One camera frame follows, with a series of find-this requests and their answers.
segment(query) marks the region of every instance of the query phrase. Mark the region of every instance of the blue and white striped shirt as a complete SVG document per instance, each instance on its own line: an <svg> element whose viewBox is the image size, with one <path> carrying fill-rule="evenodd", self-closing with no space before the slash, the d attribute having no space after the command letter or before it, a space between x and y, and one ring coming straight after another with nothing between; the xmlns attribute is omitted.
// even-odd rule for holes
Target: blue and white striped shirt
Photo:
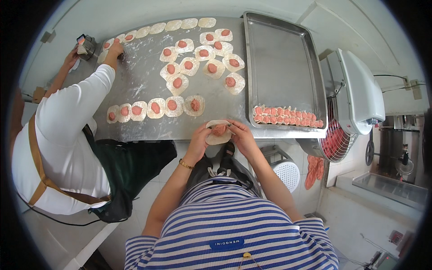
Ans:
<svg viewBox="0 0 432 270"><path fill-rule="evenodd" d="M321 219L292 222L274 203L235 184L189 189L165 221L161 238L126 242L125 269L336 269L338 259Z"/></svg>

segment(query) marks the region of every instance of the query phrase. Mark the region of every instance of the metal tray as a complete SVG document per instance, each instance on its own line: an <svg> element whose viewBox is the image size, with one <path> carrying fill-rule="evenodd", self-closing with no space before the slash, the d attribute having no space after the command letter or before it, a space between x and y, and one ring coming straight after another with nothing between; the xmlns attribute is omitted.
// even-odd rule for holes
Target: metal tray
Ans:
<svg viewBox="0 0 432 270"><path fill-rule="evenodd" d="M327 102L321 66L310 32L293 23L245 11L248 115L257 128L326 132ZM256 105L313 112L322 128L257 124Z"/></svg>

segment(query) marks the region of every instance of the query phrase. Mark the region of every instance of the white stool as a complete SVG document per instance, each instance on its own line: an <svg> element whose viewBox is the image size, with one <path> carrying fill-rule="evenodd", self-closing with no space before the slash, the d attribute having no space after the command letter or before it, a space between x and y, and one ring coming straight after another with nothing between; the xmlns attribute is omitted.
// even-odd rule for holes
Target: white stool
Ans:
<svg viewBox="0 0 432 270"><path fill-rule="evenodd" d="M300 170L292 158L290 158L290 156L277 145L273 146L272 150L264 151L263 155L268 157L277 153L280 154L281 159L279 161L269 163L269 165L292 193L299 185Z"/></svg>

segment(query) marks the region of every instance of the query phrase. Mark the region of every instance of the foot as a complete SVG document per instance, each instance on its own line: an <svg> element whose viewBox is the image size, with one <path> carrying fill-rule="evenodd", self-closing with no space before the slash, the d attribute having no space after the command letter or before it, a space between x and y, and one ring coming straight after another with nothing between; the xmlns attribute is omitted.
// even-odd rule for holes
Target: foot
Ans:
<svg viewBox="0 0 432 270"><path fill-rule="evenodd" d="M223 147L222 158L232 157L234 155L234 152L235 152L234 144L232 142L227 142Z"/></svg>

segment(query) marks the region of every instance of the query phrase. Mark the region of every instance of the electrical outlet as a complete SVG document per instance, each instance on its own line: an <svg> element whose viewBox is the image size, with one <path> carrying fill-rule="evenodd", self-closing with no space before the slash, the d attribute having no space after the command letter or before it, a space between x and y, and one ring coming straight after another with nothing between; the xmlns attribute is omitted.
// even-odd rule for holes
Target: electrical outlet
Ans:
<svg viewBox="0 0 432 270"><path fill-rule="evenodd" d="M420 90L420 86L419 86L419 80L417 80L417 79L413 79L413 80L411 80L410 81L411 82L411 88L413 89L413 90Z"/></svg>
<svg viewBox="0 0 432 270"><path fill-rule="evenodd" d="M411 85L410 85L410 80L408 79L408 76L404 76L404 78L405 78L405 80L403 80L403 85L404 85L404 87L406 87L405 88L405 90L411 90L410 89L410 87L411 87Z"/></svg>

